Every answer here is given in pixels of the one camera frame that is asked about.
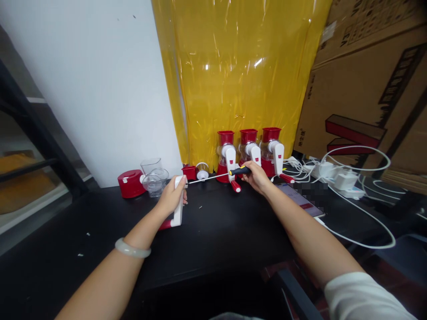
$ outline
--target white handle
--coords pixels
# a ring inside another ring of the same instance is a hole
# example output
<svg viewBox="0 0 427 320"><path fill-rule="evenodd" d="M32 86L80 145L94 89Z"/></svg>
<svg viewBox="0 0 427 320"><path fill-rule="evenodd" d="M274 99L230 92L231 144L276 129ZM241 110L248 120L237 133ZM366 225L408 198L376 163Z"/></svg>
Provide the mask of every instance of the white handle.
<svg viewBox="0 0 427 320"><path fill-rule="evenodd" d="M246 147L246 153L250 159L261 167L261 149L256 144L249 144Z"/></svg>
<svg viewBox="0 0 427 320"><path fill-rule="evenodd" d="M227 172L230 172L230 170L234 170L236 168L236 150L234 148L228 148L225 154ZM236 179L236 176L228 175L229 182L232 182L234 179Z"/></svg>
<svg viewBox="0 0 427 320"><path fill-rule="evenodd" d="M282 174L284 153L285 146L283 144L278 143L273 147L274 172L277 176L280 176Z"/></svg>
<svg viewBox="0 0 427 320"><path fill-rule="evenodd" d="M182 177L183 176L177 176L175 178L175 189L177 188ZM170 221L171 227L177 227L182 223L182 207L184 206L183 200L184 200L184 190L181 192L181 197L179 199L178 206L175 208L175 211L173 212L173 219Z"/></svg>

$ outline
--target clear plastic cup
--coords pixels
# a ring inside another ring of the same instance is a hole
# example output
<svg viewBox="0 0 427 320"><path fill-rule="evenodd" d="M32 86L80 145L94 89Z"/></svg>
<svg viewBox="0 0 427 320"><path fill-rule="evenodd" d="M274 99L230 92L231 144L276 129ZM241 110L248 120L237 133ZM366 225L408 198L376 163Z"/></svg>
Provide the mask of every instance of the clear plastic cup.
<svg viewBox="0 0 427 320"><path fill-rule="evenodd" d="M156 198L161 195L166 186L166 181L169 178L169 173L162 168L153 169L142 180L144 189L148 191L151 198Z"/></svg>
<svg viewBox="0 0 427 320"><path fill-rule="evenodd" d="M150 174L156 168L163 168L161 158L146 159L141 162L142 173Z"/></svg>

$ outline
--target phone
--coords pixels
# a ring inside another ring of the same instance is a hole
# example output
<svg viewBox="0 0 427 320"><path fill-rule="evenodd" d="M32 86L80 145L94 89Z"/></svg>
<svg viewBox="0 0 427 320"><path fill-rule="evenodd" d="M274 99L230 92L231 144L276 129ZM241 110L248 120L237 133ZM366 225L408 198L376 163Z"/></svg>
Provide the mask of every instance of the phone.
<svg viewBox="0 0 427 320"><path fill-rule="evenodd" d="M313 218L322 217L325 215L322 210L314 206L309 200L307 200L302 195L300 195L298 191L296 191L290 185L283 183L283 184L278 184L277 187L283 193L289 196L297 205L303 208Z"/></svg>

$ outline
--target hand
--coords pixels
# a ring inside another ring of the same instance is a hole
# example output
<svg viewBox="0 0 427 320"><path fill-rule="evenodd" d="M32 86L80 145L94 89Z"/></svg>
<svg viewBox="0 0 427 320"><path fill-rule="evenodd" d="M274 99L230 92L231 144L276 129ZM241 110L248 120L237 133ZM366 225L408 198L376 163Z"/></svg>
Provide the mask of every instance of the hand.
<svg viewBox="0 0 427 320"><path fill-rule="evenodd" d="M249 175L244 174L242 180L248 182L258 193L265 196L267 189L273 186L273 183L267 177L264 169L253 161L247 161L243 165L252 172Z"/></svg>
<svg viewBox="0 0 427 320"><path fill-rule="evenodd" d="M165 215L165 219L171 214L179 204L181 197L181 192L184 190L184 200L183 203L187 204L187 190L184 189L185 184L187 183L187 176L183 176L179 182L177 188L175 188L175 179L177 176L173 176L168 185L163 190L159 202L156 204L162 214Z"/></svg>

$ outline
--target white wall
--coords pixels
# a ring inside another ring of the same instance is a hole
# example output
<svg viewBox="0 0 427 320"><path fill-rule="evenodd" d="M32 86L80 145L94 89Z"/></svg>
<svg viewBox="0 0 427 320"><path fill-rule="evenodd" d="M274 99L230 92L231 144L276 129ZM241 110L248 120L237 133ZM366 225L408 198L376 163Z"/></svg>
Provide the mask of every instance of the white wall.
<svg viewBox="0 0 427 320"><path fill-rule="evenodd" d="M0 24L101 187L152 157L182 174L149 0L0 0Z"/></svg>

